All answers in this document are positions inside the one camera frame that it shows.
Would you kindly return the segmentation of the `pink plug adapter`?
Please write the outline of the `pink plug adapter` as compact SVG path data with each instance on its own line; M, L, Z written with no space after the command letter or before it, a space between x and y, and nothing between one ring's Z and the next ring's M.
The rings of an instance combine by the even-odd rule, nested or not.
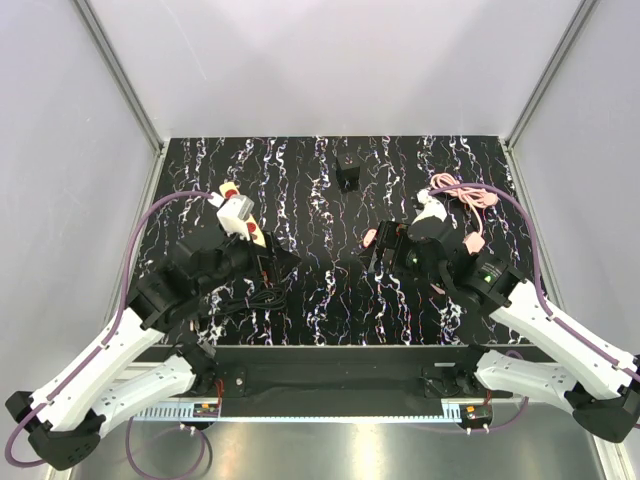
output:
M377 234L377 230L376 229L370 229L367 231L367 233L365 234L364 238L363 238L363 246L365 248L367 248L369 245L371 245L373 243L373 241L376 238L376 234Z

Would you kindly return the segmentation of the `pink power strip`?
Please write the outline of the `pink power strip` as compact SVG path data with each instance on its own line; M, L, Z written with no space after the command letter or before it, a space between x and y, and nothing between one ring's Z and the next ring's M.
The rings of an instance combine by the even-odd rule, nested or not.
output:
M464 238L463 243L468 253L470 255L475 255L475 254L478 254L483 249L485 245L485 240L479 232L474 231Z

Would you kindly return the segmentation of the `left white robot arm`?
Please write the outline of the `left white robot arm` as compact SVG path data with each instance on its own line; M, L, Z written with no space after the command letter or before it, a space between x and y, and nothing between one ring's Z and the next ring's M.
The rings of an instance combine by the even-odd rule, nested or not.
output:
M159 366L129 380L115 379L164 335L201 312L203 298L237 279L251 279L269 294L269 310L284 306L282 281L299 256L272 237L263 246L237 234L190 233L179 240L127 294L123 310L60 374L34 392L17 391L5 406L38 455L37 465L58 471L87 458L116 426L185 393L215 386L212 353L184 342Z

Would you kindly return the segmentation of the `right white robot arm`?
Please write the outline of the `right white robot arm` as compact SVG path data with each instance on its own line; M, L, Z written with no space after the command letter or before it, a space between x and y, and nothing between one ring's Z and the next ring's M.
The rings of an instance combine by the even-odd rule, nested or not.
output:
M519 394L569 413L586 431L620 443L639 425L639 359L545 304L534 282L508 262L463 238L438 218L413 224L383 221L363 240L363 263L424 282L471 313L487 316L531 340L551 362L513 358L472 345L437 369L429 387L442 395L491 391Z

